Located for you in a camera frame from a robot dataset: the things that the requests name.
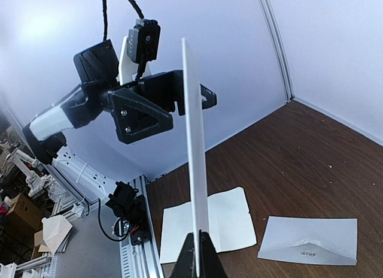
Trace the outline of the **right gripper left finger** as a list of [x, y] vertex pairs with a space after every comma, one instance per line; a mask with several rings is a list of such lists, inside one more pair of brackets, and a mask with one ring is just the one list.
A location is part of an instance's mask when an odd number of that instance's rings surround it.
[[188, 233], [174, 265], [170, 278], [194, 278], [196, 273], [196, 258], [194, 235]]

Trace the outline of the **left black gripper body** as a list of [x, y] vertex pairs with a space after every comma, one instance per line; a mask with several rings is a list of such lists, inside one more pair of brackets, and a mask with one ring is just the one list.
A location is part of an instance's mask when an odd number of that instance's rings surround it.
[[180, 69], [150, 75], [140, 79], [139, 82], [132, 81], [125, 87], [169, 113], [175, 112], [175, 104], [177, 104], [178, 114], [185, 115], [183, 71]]

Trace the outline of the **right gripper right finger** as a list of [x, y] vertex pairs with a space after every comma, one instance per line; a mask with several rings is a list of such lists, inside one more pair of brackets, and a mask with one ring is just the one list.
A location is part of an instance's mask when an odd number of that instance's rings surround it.
[[224, 267], [218, 257], [216, 249], [207, 232], [199, 233], [199, 277], [203, 278], [228, 278]]

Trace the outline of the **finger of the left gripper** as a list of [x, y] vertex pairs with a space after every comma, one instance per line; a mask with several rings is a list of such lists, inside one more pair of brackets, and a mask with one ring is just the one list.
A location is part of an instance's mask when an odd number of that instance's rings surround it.
[[119, 141], [131, 144], [171, 130], [170, 113], [128, 88], [110, 90], [107, 103]]
[[217, 105], [217, 95], [204, 85], [200, 84], [200, 91], [202, 97], [202, 109], [206, 110]]

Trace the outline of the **white letter paper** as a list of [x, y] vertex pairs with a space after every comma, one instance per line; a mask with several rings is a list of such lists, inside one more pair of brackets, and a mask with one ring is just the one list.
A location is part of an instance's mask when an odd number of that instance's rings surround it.
[[184, 102], [196, 276], [202, 274], [201, 233], [209, 231], [202, 94], [196, 62], [186, 38], [182, 39]]

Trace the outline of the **white envelope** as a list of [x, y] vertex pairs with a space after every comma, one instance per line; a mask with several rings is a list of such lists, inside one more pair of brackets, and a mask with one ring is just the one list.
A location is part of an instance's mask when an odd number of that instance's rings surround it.
[[357, 219], [270, 216], [258, 258], [312, 265], [357, 264]]

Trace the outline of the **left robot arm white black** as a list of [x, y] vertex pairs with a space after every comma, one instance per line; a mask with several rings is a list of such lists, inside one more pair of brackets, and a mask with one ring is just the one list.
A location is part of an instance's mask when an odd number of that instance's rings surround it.
[[140, 42], [126, 39], [122, 52], [138, 73], [125, 80], [118, 71], [122, 60], [110, 40], [75, 55], [80, 84], [23, 128], [36, 158], [46, 165], [56, 164], [60, 150], [66, 147], [63, 131], [82, 128], [103, 112], [112, 116], [117, 137], [124, 144], [171, 130], [172, 113], [186, 112], [184, 73], [173, 70], [145, 76], [146, 64], [155, 60], [157, 49], [149, 35]]

